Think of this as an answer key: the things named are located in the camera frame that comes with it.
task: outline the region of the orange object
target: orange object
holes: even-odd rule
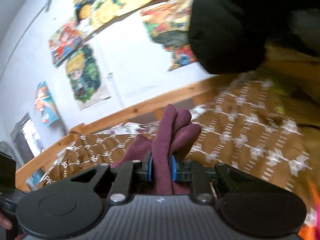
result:
[[[320,207],[320,196],[319,196],[316,185],[310,180],[308,180],[308,184],[310,187],[310,191],[311,191],[315,206]],[[299,236],[304,240],[317,240],[316,227],[308,227],[307,225],[303,225],[302,228],[300,229]]]
[[[303,225],[298,234],[303,240],[316,240],[316,227]]]
[[[315,203],[315,206],[318,207],[318,206],[320,206],[320,196],[318,193],[318,189],[317,189],[316,185],[313,184],[310,180],[308,180],[308,183],[309,183],[310,191],[313,196],[313,201]]]

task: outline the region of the wooden bunk bed rail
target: wooden bunk bed rail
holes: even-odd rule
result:
[[[190,98],[193,100],[195,106],[204,104],[213,100],[221,88],[228,86],[236,77],[237,75],[235,74],[213,76],[206,80],[193,83],[134,106],[130,106],[88,125],[77,125],[70,130],[70,133],[67,136],[17,170],[16,187],[20,190],[29,191],[28,186],[25,184],[26,179],[39,168],[50,166],[57,159],[57,154],[78,138],[78,133],[96,133],[149,112],[153,112],[157,119],[161,120],[164,107],[168,104],[175,104]]]

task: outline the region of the brown patterned bedsheet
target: brown patterned bedsheet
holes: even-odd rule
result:
[[[319,186],[317,167],[320,154],[315,153],[315,145],[319,146],[315,139],[319,134],[317,127],[320,127],[320,120],[316,120],[320,115],[316,113],[320,111],[311,104],[314,113],[305,117],[309,110],[301,112],[301,108],[306,103],[294,101],[300,111],[296,113],[297,106],[290,97],[279,95],[283,94],[279,93],[279,87],[279,82],[273,79],[250,74],[234,81],[193,121],[201,125],[202,133],[187,158],[205,166],[225,162],[296,193],[309,208],[306,222],[314,223],[307,179]],[[299,120],[298,125],[288,116],[286,108]],[[306,123],[313,126],[306,129]],[[307,139],[302,135],[300,124]],[[152,139],[155,130],[142,134]],[[121,160],[135,137],[136,134],[81,135],[66,151],[63,161],[49,171],[39,188],[99,163],[112,164]]]

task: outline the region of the black mount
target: black mount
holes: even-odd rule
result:
[[[16,162],[7,154],[0,152],[0,207],[11,221],[12,230],[6,230],[5,239],[14,239],[21,228],[16,216],[16,207],[26,194],[15,187]]]
[[[306,207],[295,194],[224,163],[206,168],[190,160],[176,162],[173,157],[172,178],[178,183],[190,183],[190,203],[212,207],[230,230],[255,239],[296,235],[306,217]],[[11,184],[6,187],[12,188],[12,177],[8,180]],[[131,205],[134,194],[150,183],[151,152],[144,161],[128,161],[118,168],[101,164],[23,198],[15,188],[9,191],[14,193],[12,198],[17,197],[16,215],[23,231],[32,239],[53,240],[98,228],[109,210]]]

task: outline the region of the pink object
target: pink object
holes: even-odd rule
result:
[[[190,152],[201,133],[201,126],[190,122],[188,110],[168,105],[164,111],[156,138],[152,142],[142,135],[128,147],[124,158],[114,166],[132,160],[143,160],[148,150],[152,150],[154,185],[145,189],[145,193],[156,195],[188,194],[189,188],[172,181],[171,155],[179,160]]]
[[[320,240],[320,206],[316,208],[316,211],[317,211],[316,239]]]

